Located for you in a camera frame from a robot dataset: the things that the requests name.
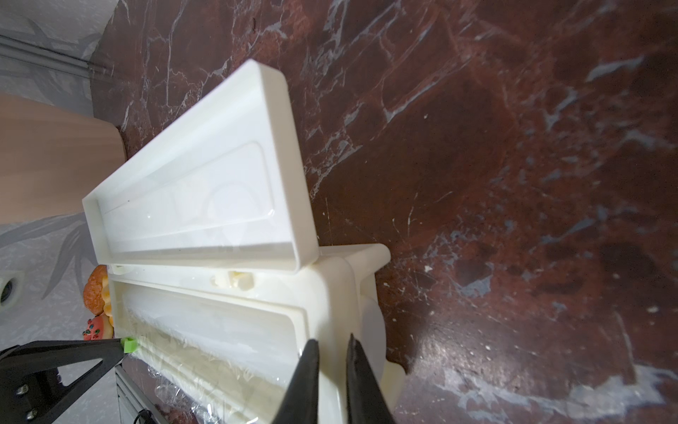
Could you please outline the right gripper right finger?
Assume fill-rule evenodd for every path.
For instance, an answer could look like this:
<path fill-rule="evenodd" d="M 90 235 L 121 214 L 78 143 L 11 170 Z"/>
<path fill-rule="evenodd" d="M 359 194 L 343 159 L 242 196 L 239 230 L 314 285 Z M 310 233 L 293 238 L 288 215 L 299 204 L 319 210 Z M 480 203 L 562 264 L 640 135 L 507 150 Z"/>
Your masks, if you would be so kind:
<path fill-rule="evenodd" d="M 349 424 L 395 424 L 362 344 L 351 334 L 346 355 Z"/>

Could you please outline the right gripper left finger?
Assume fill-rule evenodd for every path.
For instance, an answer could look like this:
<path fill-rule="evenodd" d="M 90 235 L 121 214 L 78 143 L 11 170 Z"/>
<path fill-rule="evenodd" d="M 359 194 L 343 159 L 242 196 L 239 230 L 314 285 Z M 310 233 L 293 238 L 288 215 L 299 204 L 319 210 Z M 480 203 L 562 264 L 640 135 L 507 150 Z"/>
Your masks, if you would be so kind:
<path fill-rule="evenodd" d="M 305 344 L 273 424 L 318 423 L 319 376 L 319 342 L 310 339 Z"/>

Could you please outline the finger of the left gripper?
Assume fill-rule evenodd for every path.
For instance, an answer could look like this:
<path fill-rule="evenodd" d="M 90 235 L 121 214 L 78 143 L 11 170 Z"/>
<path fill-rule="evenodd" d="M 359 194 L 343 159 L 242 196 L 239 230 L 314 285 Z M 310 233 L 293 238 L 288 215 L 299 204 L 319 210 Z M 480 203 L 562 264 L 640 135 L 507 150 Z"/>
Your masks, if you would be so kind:
<path fill-rule="evenodd" d="M 35 341 L 1 351 L 1 422 L 53 423 L 125 358 L 119 339 Z M 93 361 L 72 383 L 59 369 Z"/>

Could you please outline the cream plastic wrap dispenser box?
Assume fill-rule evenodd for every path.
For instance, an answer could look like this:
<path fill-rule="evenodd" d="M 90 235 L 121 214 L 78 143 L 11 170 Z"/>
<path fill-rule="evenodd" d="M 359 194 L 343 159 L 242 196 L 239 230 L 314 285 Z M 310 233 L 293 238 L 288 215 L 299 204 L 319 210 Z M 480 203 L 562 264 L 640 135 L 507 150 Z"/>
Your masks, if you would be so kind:
<path fill-rule="evenodd" d="M 291 319 L 298 360 L 319 342 L 318 423 L 349 423 L 346 355 L 362 344 L 393 415 L 402 366 L 388 360 L 376 274 L 381 244 L 320 245 L 284 75 L 249 60 L 163 130 L 83 207 L 108 268 L 116 333 L 125 299 L 173 293 Z"/>

